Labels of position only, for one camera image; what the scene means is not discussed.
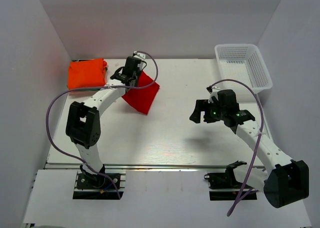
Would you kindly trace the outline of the red t shirt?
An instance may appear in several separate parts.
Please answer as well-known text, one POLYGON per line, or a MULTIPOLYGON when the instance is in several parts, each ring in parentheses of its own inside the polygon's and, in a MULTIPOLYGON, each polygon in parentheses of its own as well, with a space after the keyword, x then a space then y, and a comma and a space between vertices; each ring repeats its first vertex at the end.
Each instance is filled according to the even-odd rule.
POLYGON ((131 89, 122 98, 137 112, 147 115, 159 89, 160 86, 155 82, 144 89, 131 89))

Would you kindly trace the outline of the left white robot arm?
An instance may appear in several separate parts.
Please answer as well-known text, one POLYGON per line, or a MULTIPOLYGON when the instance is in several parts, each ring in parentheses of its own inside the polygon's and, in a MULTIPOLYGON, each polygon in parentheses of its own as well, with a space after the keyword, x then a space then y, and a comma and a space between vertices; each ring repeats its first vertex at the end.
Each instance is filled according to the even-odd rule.
POLYGON ((80 157, 85 162, 82 169, 89 173, 88 181, 99 188, 105 184, 106 176, 98 152, 98 140, 101 136, 101 115, 117 99, 136 87, 143 70, 146 56, 137 52, 126 59, 125 66, 117 69, 110 77, 105 89, 100 89, 84 102, 73 102, 69 107, 66 135, 77 147, 80 157))

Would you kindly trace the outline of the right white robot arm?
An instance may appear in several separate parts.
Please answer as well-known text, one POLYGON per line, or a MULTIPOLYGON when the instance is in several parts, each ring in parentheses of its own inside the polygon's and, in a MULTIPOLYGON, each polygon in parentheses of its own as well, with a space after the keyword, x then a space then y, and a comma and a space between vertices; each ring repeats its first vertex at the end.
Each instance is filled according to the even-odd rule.
POLYGON ((210 182, 211 189, 246 187, 262 192, 275 208, 303 200, 309 196, 309 168, 300 160, 295 161, 284 153, 267 135, 260 131, 255 117, 248 110, 241 110, 233 90, 207 88, 208 99, 196 101, 190 120, 195 123, 222 121, 241 138, 263 163, 265 170, 252 168, 236 161, 227 165, 223 173, 208 173, 204 179, 210 182))

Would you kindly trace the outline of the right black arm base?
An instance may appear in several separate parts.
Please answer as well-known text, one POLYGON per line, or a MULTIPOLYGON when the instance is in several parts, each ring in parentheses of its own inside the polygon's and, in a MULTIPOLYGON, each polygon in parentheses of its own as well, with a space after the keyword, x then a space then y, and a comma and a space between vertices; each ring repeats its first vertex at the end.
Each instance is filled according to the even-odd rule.
POLYGON ((210 201, 235 201, 242 186, 235 178, 234 169, 243 168, 247 163, 236 161, 226 166, 224 172, 211 172, 204 175, 209 185, 210 201))

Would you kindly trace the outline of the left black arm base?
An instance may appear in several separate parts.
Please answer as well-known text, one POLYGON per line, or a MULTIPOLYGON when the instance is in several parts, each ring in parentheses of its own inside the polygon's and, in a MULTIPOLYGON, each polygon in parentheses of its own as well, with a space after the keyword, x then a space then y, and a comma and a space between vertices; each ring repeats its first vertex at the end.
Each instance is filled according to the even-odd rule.
POLYGON ((77 172, 73 200, 120 200, 125 190, 125 175, 107 173, 112 181, 105 176, 91 174, 80 166, 77 172))

